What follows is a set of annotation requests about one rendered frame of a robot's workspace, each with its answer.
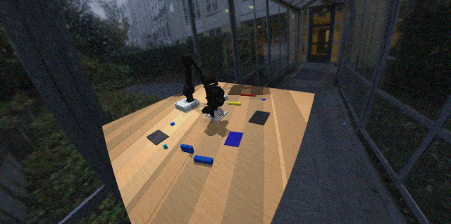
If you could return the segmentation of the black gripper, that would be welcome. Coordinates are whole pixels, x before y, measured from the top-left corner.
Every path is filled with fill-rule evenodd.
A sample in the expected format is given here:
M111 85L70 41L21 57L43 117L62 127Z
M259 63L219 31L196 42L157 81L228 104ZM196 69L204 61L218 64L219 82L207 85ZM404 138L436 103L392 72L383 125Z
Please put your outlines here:
M214 118L214 111L216 110L217 111L217 109L218 109L218 106L217 105L212 105L212 99L215 99L215 97L213 97L213 96L211 96L211 97L205 97L205 99L207 99L207 104L206 105L209 105L209 106L205 106L203 109L202 109L202 113L204 113L204 114L210 114L211 115L211 117L212 118Z

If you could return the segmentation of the blue flat square pad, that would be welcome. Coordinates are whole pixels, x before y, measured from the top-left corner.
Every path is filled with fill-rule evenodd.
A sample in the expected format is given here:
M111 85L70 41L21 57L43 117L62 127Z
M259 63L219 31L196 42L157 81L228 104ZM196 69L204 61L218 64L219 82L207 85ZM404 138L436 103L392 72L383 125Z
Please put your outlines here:
M230 131L224 145L239 147L243 132Z

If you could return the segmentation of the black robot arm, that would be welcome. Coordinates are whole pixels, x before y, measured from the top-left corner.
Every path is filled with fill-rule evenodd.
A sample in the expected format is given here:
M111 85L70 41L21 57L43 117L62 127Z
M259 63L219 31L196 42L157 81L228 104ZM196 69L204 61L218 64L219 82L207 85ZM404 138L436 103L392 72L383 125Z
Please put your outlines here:
M200 75L200 80L204 85L203 88L205 88L206 96L215 97L215 99L212 99L212 105L215 104L222 107L225 101L225 92L223 89L221 89L221 86L217 86L218 82L216 81L215 77L204 68L202 62L198 59L198 56L192 54L182 54L180 59L182 61L182 64L184 64L185 66L185 84L183 86L183 95L187 98L186 102L190 103L195 101L193 97L194 85L192 84L191 71L191 65L193 64Z

